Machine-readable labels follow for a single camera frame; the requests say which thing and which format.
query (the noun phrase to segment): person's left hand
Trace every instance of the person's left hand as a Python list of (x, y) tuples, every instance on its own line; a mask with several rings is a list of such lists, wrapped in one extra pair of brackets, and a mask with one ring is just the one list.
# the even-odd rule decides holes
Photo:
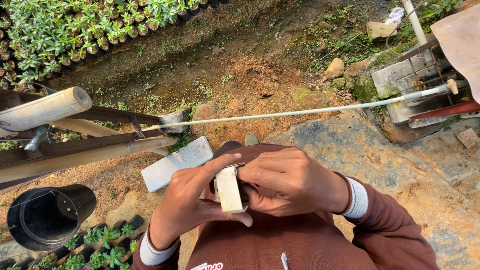
[(202, 167), (183, 169), (173, 174), (160, 206), (155, 210), (148, 231), (152, 244), (165, 249), (180, 235), (207, 221), (240, 221), (252, 225), (247, 213), (224, 214), (219, 203), (199, 199), (215, 173), (235, 164), (241, 154), (226, 154)]

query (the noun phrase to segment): dirt ground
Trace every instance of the dirt ground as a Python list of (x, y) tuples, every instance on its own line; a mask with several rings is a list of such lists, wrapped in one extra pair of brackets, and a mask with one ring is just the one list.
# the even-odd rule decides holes
[[(179, 28), (178, 38), (174, 37), (175, 29), (168, 29), (151, 40), (141, 39), (143, 43), (121, 48), (113, 55), (50, 81), (49, 87), (81, 86), (89, 92), (94, 104), (113, 108), (124, 104), (131, 111), (148, 114), (167, 113), (186, 105), (196, 107), (209, 100), (218, 107), (215, 117), (349, 104), (355, 99), (337, 95), (323, 81), (327, 64), (315, 66), (316, 60), (328, 51), (312, 53), (312, 46), (318, 46), (312, 28), (323, 20), (325, 13), (339, 14), (349, 3), (353, 5), (345, 18), (337, 19), (338, 30), (328, 34), (333, 40), (352, 33), (366, 34), (368, 19), (382, 17), (390, 2), (232, 1), (217, 10), (201, 13), (196, 21)], [(346, 28), (345, 20), (360, 12), (369, 15), (360, 18), (358, 26)], [(332, 57), (348, 60), (356, 55), (341, 50)], [(193, 140), (205, 135), (215, 151), (224, 140), (243, 142), (248, 132), (255, 132), (261, 141), (267, 134), (292, 124), (335, 114), (207, 124), (191, 129), (190, 137)], [(127, 124), (110, 126), (121, 132), (132, 130)], [(144, 152), (73, 167), (1, 195), (0, 201), (4, 200), (6, 206), (0, 207), (0, 243), (11, 240), (6, 230), (7, 206), (23, 191), (35, 187), (73, 183), (90, 187), (98, 203), (89, 224), (108, 221), (109, 211), (117, 209), (126, 197), (134, 200), (134, 209), (149, 220), (165, 188), (148, 193), (140, 171), (161, 157)]]

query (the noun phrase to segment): white concrete block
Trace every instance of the white concrete block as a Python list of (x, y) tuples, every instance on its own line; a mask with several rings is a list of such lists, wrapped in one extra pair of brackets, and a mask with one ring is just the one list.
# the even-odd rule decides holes
[(181, 169), (195, 168), (213, 157), (213, 151), (205, 136), (180, 148), (142, 170), (148, 192), (154, 192), (168, 185), (172, 175)]

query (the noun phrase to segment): black bucket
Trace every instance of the black bucket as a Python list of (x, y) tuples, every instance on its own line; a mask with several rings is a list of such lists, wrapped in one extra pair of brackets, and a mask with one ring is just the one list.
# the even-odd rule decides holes
[(13, 239), (21, 246), (51, 251), (77, 232), (95, 206), (95, 194), (82, 184), (34, 188), (12, 202), (7, 224)]

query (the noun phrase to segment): hand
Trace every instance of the hand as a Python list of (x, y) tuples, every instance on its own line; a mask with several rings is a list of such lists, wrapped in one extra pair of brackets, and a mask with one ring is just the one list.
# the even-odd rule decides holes
[(240, 221), (248, 227), (252, 225), (252, 217), (246, 212), (224, 214), (219, 203), (199, 199), (215, 173), (240, 158), (241, 154), (227, 154), (202, 167), (179, 170), (172, 175), (150, 221), (148, 233), (156, 248), (167, 248), (177, 237), (207, 221)]
[(251, 209), (274, 216), (341, 213), (349, 203), (347, 181), (296, 147), (260, 154), (238, 168), (238, 178), (276, 191), (273, 197), (265, 197), (253, 186), (243, 186)]

